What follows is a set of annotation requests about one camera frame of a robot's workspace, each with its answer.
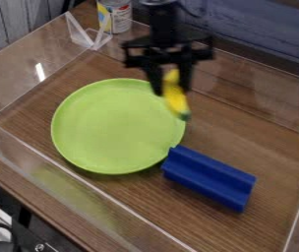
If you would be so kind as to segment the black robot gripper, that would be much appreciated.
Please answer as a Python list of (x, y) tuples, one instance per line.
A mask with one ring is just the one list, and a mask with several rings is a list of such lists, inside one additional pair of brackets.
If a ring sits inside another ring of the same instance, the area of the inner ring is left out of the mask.
[(176, 45), (160, 48), (150, 44), (147, 36), (125, 41), (119, 48), (123, 52), (122, 63), (126, 68), (142, 68), (154, 95), (162, 94), (162, 69), (158, 65), (178, 64), (180, 87), (189, 91), (192, 64), (213, 58), (213, 37), (210, 34), (182, 38)]

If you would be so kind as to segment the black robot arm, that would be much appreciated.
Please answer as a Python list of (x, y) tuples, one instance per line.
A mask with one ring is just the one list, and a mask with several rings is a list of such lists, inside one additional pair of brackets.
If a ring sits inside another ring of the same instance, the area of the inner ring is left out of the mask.
[(143, 71), (154, 95), (162, 94), (161, 66), (174, 64), (182, 92), (189, 91), (192, 67), (198, 61), (213, 59), (212, 34), (198, 31), (178, 21), (178, 10), (197, 18), (178, 0), (141, 0), (147, 10), (149, 33), (125, 41), (123, 67)]

